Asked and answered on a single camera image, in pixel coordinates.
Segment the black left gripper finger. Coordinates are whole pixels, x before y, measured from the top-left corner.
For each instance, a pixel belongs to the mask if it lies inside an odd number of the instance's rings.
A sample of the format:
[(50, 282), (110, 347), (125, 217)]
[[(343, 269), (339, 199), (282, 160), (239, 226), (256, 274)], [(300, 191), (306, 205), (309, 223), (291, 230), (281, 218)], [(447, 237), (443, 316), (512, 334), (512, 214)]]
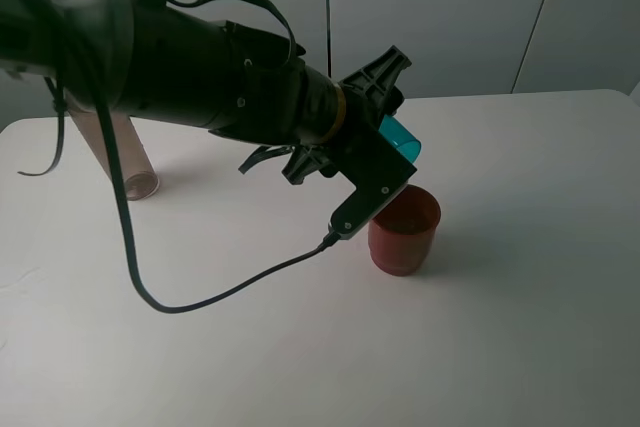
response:
[(387, 100), (400, 74), (412, 65), (396, 46), (339, 82), (341, 87), (368, 100)]
[(328, 159), (322, 149), (297, 145), (292, 147), (291, 156), (282, 174), (291, 185), (301, 185), (308, 175), (322, 170), (327, 163)]

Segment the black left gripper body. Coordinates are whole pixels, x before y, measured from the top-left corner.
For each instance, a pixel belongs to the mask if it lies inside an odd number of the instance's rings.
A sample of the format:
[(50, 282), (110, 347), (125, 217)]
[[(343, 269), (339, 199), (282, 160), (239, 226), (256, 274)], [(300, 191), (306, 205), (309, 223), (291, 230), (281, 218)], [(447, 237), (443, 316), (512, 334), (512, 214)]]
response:
[(403, 102), (404, 96), (393, 80), (379, 83), (347, 79), (334, 83), (310, 79), (299, 105), (299, 144), (312, 160), (299, 178), (315, 171), (326, 178), (335, 176), (339, 171), (335, 157), (345, 153), (366, 129), (379, 129)]

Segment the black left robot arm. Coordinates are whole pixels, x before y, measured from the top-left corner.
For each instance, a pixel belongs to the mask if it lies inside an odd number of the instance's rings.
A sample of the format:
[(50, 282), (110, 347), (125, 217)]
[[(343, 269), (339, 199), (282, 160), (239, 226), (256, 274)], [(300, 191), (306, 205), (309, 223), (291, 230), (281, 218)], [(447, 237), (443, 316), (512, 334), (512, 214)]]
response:
[(292, 34), (207, 22), (176, 0), (1, 0), (1, 66), (56, 77), (90, 110), (201, 128), (285, 155), (312, 173), (392, 188), (413, 165), (380, 130), (408, 59), (390, 49), (340, 82), (309, 66)]

